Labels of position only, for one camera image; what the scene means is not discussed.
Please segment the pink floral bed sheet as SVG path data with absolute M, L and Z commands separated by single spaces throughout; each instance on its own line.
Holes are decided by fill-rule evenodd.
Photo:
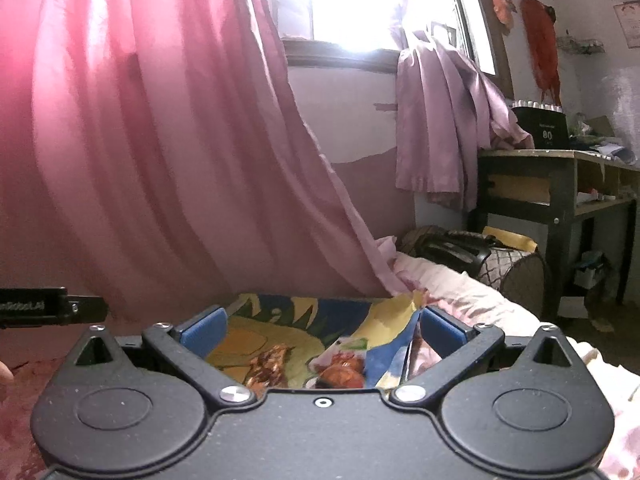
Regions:
M 393 248 L 394 238 L 376 241 L 378 250 L 417 290 L 426 290 L 446 312 L 460 321 L 494 324 L 508 336 L 530 336 L 540 326 L 533 313 L 507 300 L 500 292 L 465 274 L 425 259 L 413 258 Z M 37 479 L 44 469 L 32 440 L 29 417 L 44 385 L 60 359 L 84 329 L 65 327 L 20 328 L 1 333 L 1 374 L 14 382 L 1 385 L 1 477 Z M 611 479 L 639 477 L 639 376 L 605 362 L 603 347 L 585 339 L 571 339 L 578 356 L 612 406 L 615 430 L 600 468 Z

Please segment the colourful cardboard snack box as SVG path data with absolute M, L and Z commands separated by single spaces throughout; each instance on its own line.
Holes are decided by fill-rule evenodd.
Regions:
M 319 299 L 243 294 L 226 307 L 227 333 L 206 361 L 245 384 L 250 367 L 277 346 L 288 348 L 283 388 L 309 387 L 336 354 L 356 356 L 367 388 L 400 383 L 423 297 Z

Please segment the black patterned bag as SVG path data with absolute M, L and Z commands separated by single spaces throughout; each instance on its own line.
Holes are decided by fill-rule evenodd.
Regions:
M 548 270 L 544 258 L 504 244 L 493 235 L 424 226 L 397 243 L 405 254 L 443 264 L 495 290 L 538 318 L 547 303 Z

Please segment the red snack packet in box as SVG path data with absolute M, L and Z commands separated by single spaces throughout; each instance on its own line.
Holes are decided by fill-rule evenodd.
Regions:
M 326 364 L 314 364 L 308 389 L 362 389 L 366 385 L 366 359 L 356 352 L 337 352 Z

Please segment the dark wooden desk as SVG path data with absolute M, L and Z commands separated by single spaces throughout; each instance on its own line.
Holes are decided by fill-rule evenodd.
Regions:
M 639 169 L 593 152 L 571 150 L 482 151 L 478 155 L 477 204 L 466 228 L 480 232 L 498 214 L 548 230 L 544 260 L 550 276 L 542 318 L 558 317 L 570 278 L 572 227 L 582 226 L 579 249 L 593 248 L 597 218 L 621 211 L 625 223 L 615 301 L 621 304 L 631 270 L 639 203 Z

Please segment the pink bed curtain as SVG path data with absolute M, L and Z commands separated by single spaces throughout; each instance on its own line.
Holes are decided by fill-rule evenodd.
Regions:
M 240 292 L 395 296 L 267 0 L 1 0 L 1 281 L 118 327 Z

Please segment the black box on desk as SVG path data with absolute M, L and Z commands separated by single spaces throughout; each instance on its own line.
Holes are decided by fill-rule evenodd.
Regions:
M 567 150 L 570 135 L 566 115 L 559 105 L 517 100 L 512 110 L 518 125 L 534 139 L 537 150 Z

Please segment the purple window curtain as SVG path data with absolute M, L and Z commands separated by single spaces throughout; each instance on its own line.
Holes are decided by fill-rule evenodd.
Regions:
M 395 27 L 396 186 L 431 203 L 476 207 L 478 153 L 534 147 L 499 88 L 458 50 Z

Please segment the red wall hanging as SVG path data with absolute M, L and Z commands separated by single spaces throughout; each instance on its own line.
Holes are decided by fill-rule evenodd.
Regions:
M 529 47 L 530 66 L 540 98 L 561 105 L 559 55 L 554 24 L 555 10 L 539 0 L 521 0 L 520 11 Z

